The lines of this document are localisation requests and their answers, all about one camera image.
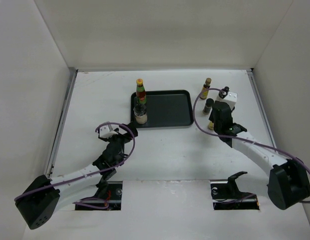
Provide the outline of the glass pepper grinder black top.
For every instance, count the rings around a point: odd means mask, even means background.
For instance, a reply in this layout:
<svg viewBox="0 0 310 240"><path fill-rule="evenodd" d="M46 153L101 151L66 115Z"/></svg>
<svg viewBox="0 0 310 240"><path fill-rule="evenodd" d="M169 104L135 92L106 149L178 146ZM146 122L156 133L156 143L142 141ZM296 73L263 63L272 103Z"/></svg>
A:
<svg viewBox="0 0 310 240"><path fill-rule="evenodd" d="M138 124L143 125L147 122L147 109L142 103L138 103L133 108L134 117Z"/></svg>

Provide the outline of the dark label spice jar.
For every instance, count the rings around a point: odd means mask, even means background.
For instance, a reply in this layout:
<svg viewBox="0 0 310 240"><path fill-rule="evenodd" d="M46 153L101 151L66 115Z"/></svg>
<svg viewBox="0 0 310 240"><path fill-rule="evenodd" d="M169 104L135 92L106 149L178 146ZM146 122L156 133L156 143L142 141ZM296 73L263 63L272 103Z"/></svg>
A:
<svg viewBox="0 0 310 240"><path fill-rule="evenodd" d="M205 102L205 106L204 106L204 109L202 111L203 114L208 115L212 109L213 104L214 104L214 99L208 98Z"/></svg>

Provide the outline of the amber sauce bottle yellow label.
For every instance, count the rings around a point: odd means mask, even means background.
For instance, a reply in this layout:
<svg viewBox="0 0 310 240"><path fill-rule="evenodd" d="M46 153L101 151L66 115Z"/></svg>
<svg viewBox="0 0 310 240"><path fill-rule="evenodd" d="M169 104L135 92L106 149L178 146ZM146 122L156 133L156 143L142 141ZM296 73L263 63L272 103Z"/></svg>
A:
<svg viewBox="0 0 310 240"><path fill-rule="evenodd" d="M202 100L207 99L211 82L212 82L212 79L209 77L205 80L205 83L204 83L202 90L201 90L201 93L200 93L200 99L202 99Z"/></svg>

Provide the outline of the red chili sauce bottle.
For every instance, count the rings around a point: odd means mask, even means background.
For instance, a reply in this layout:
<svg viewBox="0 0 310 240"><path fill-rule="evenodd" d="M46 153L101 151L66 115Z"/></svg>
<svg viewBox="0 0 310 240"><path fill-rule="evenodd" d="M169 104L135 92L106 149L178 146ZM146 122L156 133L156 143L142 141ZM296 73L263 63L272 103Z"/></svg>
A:
<svg viewBox="0 0 310 240"><path fill-rule="evenodd" d="M143 80L141 78L136 80L136 96L137 96L137 102L139 104L146 104L146 91L143 85Z"/></svg>

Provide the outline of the white salt grinder black top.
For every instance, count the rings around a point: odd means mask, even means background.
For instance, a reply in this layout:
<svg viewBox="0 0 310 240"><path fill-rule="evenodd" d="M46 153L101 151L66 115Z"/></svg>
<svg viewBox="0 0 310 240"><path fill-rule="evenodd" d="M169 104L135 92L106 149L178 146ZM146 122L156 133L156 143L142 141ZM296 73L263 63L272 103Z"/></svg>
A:
<svg viewBox="0 0 310 240"><path fill-rule="evenodd" d="M225 86L219 91L218 97L223 100L225 97L227 97L228 92L229 92L229 87Z"/></svg>

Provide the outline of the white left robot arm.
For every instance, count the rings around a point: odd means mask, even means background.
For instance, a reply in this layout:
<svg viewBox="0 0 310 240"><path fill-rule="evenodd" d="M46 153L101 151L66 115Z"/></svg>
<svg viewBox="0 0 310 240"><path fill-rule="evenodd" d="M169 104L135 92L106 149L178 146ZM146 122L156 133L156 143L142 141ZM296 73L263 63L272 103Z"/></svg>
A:
<svg viewBox="0 0 310 240"><path fill-rule="evenodd" d="M73 173L48 178L40 175L15 198L15 205L31 230L45 224L61 208L82 205L86 199L102 199L107 193L108 179L130 157L125 153L125 144L136 142L138 131L133 122L113 122L99 125L95 132L107 143L102 154L92 164Z"/></svg>

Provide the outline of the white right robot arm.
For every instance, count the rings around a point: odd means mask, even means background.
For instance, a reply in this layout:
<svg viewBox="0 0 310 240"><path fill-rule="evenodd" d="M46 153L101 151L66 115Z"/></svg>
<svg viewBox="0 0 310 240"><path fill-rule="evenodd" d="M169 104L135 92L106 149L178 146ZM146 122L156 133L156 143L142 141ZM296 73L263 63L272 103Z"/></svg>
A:
<svg viewBox="0 0 310 240"><path fill-rule="evenodd" d="M242 125L233 122L230 106L215 101L209 119L219 139L259 166L268 176L267 195L279 209L307 203L310 197L309 169L298 158L261 144Z"/></svg>

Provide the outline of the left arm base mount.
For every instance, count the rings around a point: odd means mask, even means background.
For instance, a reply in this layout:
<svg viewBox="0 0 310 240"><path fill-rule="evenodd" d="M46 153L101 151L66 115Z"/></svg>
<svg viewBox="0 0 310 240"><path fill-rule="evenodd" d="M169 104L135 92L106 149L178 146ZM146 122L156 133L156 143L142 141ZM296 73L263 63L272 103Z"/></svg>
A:
<svg viewBox="0 0 310 240"><path fill-rule="evenodd" d="M120 211L122 206L123 182L103 181L97 192L75 205L76 211Z"/></svg>

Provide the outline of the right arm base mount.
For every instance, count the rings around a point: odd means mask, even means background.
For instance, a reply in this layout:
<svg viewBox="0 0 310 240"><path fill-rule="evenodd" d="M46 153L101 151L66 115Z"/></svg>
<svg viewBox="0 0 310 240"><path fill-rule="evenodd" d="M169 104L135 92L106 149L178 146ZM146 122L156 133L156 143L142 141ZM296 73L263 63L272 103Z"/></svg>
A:
<svg viewBox="0 0 310 240"><path fill-rule="evenodd" d="M211 197L215 211L259 210L258 198L251 192L240 191L236 180L247 174L237 172L227 179L211 180Z"/></svg>

